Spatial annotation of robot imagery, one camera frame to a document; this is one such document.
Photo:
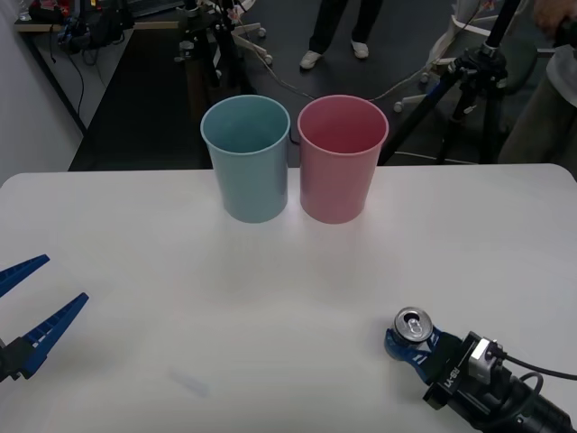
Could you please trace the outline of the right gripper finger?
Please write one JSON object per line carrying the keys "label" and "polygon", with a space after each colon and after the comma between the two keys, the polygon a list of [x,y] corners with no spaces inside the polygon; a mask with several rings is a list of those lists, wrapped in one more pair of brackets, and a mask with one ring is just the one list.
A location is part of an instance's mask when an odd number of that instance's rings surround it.
{"label": "right gripper finger", "polygon": [[431,336],[428,338],[430,355],[434,359],[453,359],[457,355],[463,357],[469,354],[470,347],[458,336],[442,331],[433,326]]}
{"label": "right gripper finger", "polygon": [[393,359],[410,364],[427,385],[438,379],[449,360],[434,359],[430,355],[428,339],[423,342],[409,342],[393,328],[386,331],[384,347]]}

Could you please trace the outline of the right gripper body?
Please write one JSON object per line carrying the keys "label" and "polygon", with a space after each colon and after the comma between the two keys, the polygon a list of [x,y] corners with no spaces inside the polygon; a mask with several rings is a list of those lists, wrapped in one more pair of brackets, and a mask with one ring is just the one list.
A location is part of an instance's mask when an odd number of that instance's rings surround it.
{"label": "right gripper body", "polygon": [[449,359],[424,400],[434,409],[448,406],[465,419],[497,419],[512,411],[517,380],[494,355],[496,342],[473,332],[463,339],[469,354]]}

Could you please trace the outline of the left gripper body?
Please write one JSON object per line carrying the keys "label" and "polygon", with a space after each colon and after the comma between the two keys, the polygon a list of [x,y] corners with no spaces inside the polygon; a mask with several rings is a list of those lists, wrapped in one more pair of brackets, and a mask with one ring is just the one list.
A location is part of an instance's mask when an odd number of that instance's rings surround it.
{"label": "left gripper body", "polygon": [[16,381],[20,377],[19,365],[19,339],[16,338],[9,344],[1,341],[1,381],[7,378]]}

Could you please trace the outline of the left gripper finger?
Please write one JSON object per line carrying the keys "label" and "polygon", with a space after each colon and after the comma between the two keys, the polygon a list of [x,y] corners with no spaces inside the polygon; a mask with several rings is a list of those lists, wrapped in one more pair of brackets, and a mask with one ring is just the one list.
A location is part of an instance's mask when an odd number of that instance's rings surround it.
{"label": "left gripper finger", "polygon": [[22,340],[27,346],[18,372],[25,379],[30,379],[37,373],[47,359],[50,350],[69,328],[88,300],[89,297],[85,292],[80,293],[63,308],[22,336]]}
{"label": "left gripper finger", "polygon": [[49,260],[49,256],[43,254],[0,271],[0,297],[3,297]]}

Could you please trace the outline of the person's hand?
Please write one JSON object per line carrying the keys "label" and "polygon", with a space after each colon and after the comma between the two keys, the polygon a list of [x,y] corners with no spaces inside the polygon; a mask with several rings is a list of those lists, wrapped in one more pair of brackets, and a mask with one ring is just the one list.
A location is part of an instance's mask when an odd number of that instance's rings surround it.
{"label": "person's hand", "polygon": [[536,26],[545,34],[554,36],[559,24],[575,15],[573,0],[535,0],[533,16]]}

